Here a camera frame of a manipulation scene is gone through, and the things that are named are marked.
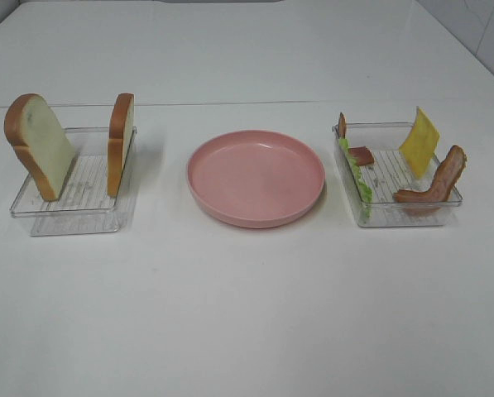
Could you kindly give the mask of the green lettuce leaf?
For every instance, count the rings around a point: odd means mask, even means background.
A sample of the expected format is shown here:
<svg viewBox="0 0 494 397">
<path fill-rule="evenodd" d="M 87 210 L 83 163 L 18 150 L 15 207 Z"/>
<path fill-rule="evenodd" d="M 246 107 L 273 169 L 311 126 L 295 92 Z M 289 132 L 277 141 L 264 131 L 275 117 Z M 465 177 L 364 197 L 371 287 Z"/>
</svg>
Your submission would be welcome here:
<svg viewBox="0 0 494 397">
<path fill-rule="evenodd" d="M 355 165 L 351 165 L 345 155 L 344 158 L 346 161 L 344 169 L 347 171 L 345 188 L 353 215 L 360 226 L 366 225 L 369 223 L 370 216 L 372 215 L 370 205 L 372 202 L 372 189 L 363 177 L 361 166 L 356 167 Z"/>
</svg>

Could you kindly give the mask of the bacon strip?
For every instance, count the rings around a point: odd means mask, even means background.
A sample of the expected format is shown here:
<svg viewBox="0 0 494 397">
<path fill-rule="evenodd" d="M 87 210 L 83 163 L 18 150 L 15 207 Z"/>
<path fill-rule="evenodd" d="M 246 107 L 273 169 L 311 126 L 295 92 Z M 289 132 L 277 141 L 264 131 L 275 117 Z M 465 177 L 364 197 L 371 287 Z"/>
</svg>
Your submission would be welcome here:
<svg viewBox="0 0 494 397">
<path fill-rule="evenodd" d="M 346 138 L 347 123 L 343 113 L 339 113 L 338 117 L 338 144 L 342 148 L 345 157 L 351 165 L 356 167 L 372 165 L 374 157 L 372 152 L 365 146 L 350 147 Z"/>
<path fill-rule="evenodd" d="M 399 189 L 393 194 L 393 199 L 397 203 L 408 203 L 410 206 L 405 211 L 409 215 L 423 216 L 434 213 L 439 210 L 438 203 L 448 200 L 466 164 L 467 156 L 463 149 L 454 145 L 435 171 L 429 189 L 423 192 Z"/>
</svg>

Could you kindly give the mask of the bread slice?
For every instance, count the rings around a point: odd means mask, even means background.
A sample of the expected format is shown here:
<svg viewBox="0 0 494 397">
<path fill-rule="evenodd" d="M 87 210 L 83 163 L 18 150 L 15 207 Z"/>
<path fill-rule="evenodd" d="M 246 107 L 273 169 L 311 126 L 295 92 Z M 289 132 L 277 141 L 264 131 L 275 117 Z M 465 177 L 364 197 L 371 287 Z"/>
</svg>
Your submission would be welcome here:
<svg viewBox="0 0 494 397">
<path fill-rule="evenodd" d="M 41 197 L 47 202 L 58 200 L 76 152 L 45 99 L 36 93 L 16 98 L 3 130 Z"/>
<path fill-rule="evenodd" d="M 108 134 L 107 194 L 118 195 L 127 150 L 132 137 L 134 119 L 134 95 L 120 93 L 110 117 Z"/>
</svg>

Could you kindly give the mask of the yellow cheese slice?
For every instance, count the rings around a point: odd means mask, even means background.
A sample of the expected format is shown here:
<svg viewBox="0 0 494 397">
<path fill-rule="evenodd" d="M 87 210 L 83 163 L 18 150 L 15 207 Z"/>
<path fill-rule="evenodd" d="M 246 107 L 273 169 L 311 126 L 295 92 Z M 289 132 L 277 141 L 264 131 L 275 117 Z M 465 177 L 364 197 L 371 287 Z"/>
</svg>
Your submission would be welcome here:
<svg viewBox="0 0 494 397">
<path fill-rule="evenodd" d="M 416 108 L 409 135 L 399 147 L 416 179 L 424 176 L 439 141 L 439 132 L 422 108 Z"/>
</svg>

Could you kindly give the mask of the pink round plate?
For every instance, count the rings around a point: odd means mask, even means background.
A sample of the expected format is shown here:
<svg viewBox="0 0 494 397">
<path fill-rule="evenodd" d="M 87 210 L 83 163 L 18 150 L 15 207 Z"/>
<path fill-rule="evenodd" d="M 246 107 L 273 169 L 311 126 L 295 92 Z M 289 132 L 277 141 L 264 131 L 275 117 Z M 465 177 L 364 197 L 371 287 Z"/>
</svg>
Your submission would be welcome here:
<svg viewBox="0 0 494 397">
<path fill-rule="evenodd" d="M 324 166 L 303 142 L 262 130 L 229 132 L 189 158 L 187 182 L 197 204 L 239 227 L 278 227 L 304 216 L 318 201 Z"/>
</svg>

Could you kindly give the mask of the right clear plastic tray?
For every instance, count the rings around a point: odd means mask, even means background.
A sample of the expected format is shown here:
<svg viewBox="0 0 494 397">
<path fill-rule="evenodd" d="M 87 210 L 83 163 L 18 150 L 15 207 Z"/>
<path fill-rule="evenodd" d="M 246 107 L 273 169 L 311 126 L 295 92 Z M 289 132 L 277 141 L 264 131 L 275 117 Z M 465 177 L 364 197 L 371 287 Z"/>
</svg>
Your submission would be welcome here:
<svg viewBox="0 0 494 397">
<path fill-rule="evenodd" d="M 363 177 L 372 189 L 372 215 L 369 223 L 360 227 L 433 227 L 449 222 L 454 209 L 463 203 L 463 197 L 453 188 L 446 202 L 438 203 L 439 210 L 423 216 L 409 215 L 408 203 L 397 203 L 393 194 L 399 189 L 425 191 L 429 189 L 440 160 L 433 156 L 423 177 L 416 179 L 399 146 L 409 135 L 410 122 L 349 123 L 346 138 L 349 146 L 365 146 L 374 157 L 372 165 L 361 167 Z M 345 188 L 346 161 L 338 143 L 334 149 L 338 171 Z"/>
</svg>

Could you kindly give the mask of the clear plastic tray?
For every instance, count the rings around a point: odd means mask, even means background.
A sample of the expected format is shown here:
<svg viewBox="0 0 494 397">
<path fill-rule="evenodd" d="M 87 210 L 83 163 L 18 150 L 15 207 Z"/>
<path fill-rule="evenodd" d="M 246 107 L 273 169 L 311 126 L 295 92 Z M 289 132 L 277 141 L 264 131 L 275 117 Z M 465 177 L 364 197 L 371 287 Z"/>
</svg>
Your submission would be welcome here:
<svg viewBox="0 0 494 397">
<path fill-rule="evenodd" d="M 397 203 L 393 194 L 399 189 L 425 191 L 429 189 L 440 160 L 433 156 L 423 177 L 416 179 L 399 146 L 409 135 L 410 122 L 349 123 L 346 138 L 349 146 L 365 146 L 374 157 L 372 165 L 361 167 L 363 177 L 372 189 L 372 215 L 369 223 L 360 227 L 433 227 L 449 222 L 454 209 L 463 203 L 463 197 L 453 188 L 446 202 L 438 203 L 439 210 L 423 216 L 409 215 L 408 203 Z M 338 143 L 334 149 L 338 171 L 345 188 L 346 161 Z"/>
<path fill-rule="evenodd" d="M 108 129 L 67 128 L 67 138 L 77 156 L 65 181 L 60 199 L 42 199 L 28 175 L 19 189 L 10 214 L 33 237 L 67 236 L 116 232 L 132 219 L 137 191 L 132 187 L 137 129 L 132 129 L 127 160 L 118 195 L 107 195 Z"/>
</svg>

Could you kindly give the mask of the left clear plastic tray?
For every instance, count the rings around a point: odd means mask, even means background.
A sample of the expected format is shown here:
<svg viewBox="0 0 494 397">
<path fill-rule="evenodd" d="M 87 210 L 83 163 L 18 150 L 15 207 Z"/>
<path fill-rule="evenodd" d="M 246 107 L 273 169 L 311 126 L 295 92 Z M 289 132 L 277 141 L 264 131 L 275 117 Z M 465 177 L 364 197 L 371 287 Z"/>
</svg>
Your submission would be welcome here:
<svg viewBox="0 0 494 397">
<path fill-rule="evenodd" d="M 116 232 L 132 219 L 137 191 L 132 187 L 137 129 L 132 129 L 127 160 L 118 195 L 107 195 L 108 129 L 67 128 L 67 138 L 77 156 L 65 181 L 60 199 L 42 199 L 28 175 L 19 189 L 10 214 L 33 237 L 67 236 Z"/>
</svg>

